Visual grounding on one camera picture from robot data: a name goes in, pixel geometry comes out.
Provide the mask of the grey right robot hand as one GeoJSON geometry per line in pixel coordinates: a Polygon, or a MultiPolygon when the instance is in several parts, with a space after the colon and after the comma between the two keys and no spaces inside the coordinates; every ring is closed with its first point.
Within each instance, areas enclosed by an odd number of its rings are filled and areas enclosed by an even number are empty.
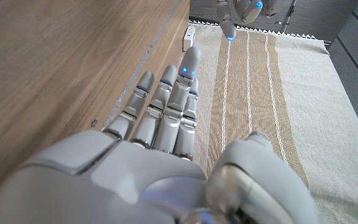
{"type": "Polygon", "coordinates": [[[210,176],[193,162],[201,52],[152,91],[145,72],[119,116],[28,158],[0,185],[0,223],[318,223],[297,173],[253,131],[210,176]]]}

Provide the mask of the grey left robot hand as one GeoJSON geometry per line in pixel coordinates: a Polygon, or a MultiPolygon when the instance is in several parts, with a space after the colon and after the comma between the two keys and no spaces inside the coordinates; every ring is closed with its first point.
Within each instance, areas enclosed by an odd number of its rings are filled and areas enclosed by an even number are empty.
{"type": "MultiPolygon", "coordinates": [[[[231,15],[228,0],[216,0],[216,15],[226,39],[236,38],[236,26],[231,15]]],[[[233,0],[234,9],[242,24],[254,22],[257,16],[273,17],[281,9],[282,0],[233,0]]]]}

